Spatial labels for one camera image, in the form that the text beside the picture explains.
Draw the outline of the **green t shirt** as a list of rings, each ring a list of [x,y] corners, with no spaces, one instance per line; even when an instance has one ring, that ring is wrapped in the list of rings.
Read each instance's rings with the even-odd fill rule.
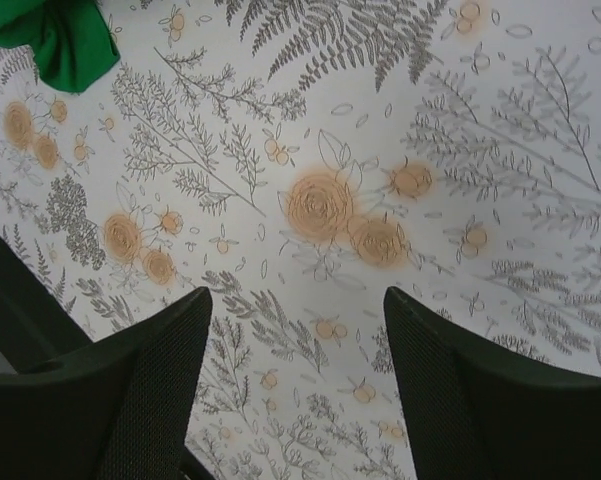
[[[0,1],[0,47],[29,46],[41,80],[82,93],[120,60],[119,50],[92,0]]]

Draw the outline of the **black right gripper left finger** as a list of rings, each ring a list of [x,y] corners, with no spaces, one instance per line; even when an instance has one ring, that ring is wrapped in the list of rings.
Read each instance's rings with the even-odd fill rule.
[[[0,479],[207,479],[185,438],[212,316],[200,287],[154,316],[0,374]]]

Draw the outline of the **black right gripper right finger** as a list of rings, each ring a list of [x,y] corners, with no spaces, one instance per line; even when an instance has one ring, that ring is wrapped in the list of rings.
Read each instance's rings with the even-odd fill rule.
[[[384,318],[420,479],[601,479],[601,378],[514,353],[395,286]]]

